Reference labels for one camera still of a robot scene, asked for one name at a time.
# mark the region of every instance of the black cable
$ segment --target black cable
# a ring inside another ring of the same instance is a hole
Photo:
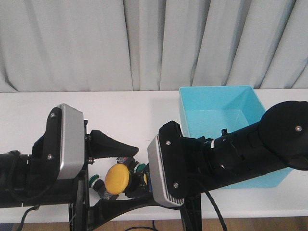
[[[14,156],[13,163],[11,165],[8,178],[7,178],[7,186],[8,186],[8,190],[11,196],[19,202],[32,201],[32,200],[38,199],[41,196],[43,196],[51,188],[51,185],[46,186],[46,188],[42,192],[32,197],[23,197],[23,196],[18,195],[15,192],[14,187],[13,187],[13,174],[14,174],[14,171],[17,167],[17,163],[19,160],[19,152],[10,152],[10,154]]]
[[[27,216],[27,214],[32,211],[32,210],[38,210],[39,209],[39,205],[35,205],[29,209],[27,209],[23,215],[23,217],[21,218],[21,221],[20,221],[20,224],[18,226],[18,228],[16,229],[16,231],[21,231],[23,229],[23,226],[24,226],[24,222],[25,222],[25,218]]]
[[[213,197],[211,196],[211,194],[209,193],[209,191],[206,189],[206,187],[204,186],[204,184],[200,181],[200,180],[196,180],[196,179],[191,179],[193,180],[194,182],[196,182],[198,184],[198,186],[204,191],[204,193],[207,195],[208,199],[210,200],[210,202],[212,203],[212,206],[214,207],[216,213],[217,213],[217,216],[218,216],[218,219],[220,221],[220,224],[221,224],[221,227],[223,229],[223,231],[228,231],[227,230],[227,226],[226,226],[226,223],[220,213],[220,210],[217,206],[217,204],[215,203]]]
[[[147,227],[147,226],[134,226],[130,227],[124,231],[129,231],[129,230],[135,230],[135,229],[144,229],[144,230],[153,230],[153,231],[158,231],[158,229],[155,227],[155,221],[152,220],[152,227]]]

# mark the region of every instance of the table surface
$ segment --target table surface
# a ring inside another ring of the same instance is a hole
[[[308,89],[256,90],[266,109],[286,101],[308,101]],[[147,147],[160,127],[170,120],[180,123],[178,91],[44,92],[0,94],[0,153],[19,150],[30,154],[33,143],[45,132],[49,111],[66,103],[84,113],[88,132],[98,129],[115,140],[139,147],[135,156],[147,163]],[[89,175],[104,178],[115,158],[100,159],[89,166]],[[308,172],[293,170],[277,187],[218,189],[212,191],[225,218],[308,216]],[[90,190],[90,203],[99,200]],[[27,208],[0,209],[0,223],[20,222]],[[203,218],[217,215],[202,196]],[[179,219],[179,211],[157,206],[136,209],[115,220]],[[26,222],[67,222],[67,205],[41,206]]]

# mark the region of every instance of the plastic container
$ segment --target plastic container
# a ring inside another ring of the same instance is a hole
[[[250,86],[180,88],[180,118],[186,137],[217,138],[260,121],[265,109]],[[276,187],[291,168],[266,174],[226,188]]]

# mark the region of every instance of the green object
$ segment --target green object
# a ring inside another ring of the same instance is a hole
[[[137,167],[137,169],[136,169],[136,172],[139,172],[139,171],[143,170],[144,167],[145,167],[145,164],[139,165],[139,166]]]
[[[93,175],[93,176],[90,178],[90,180],[89,180],[89,188],[91,188],[91,185],[93,184],[93,182],[94,182],[96,179],[98,179],[99,177],[100,177],[100,175],[95,174],[95,175]]]

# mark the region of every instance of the gray curtain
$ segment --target gray curtain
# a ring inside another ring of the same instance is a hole
[[[0,92],[308,87],[307,0],[0,1]]]

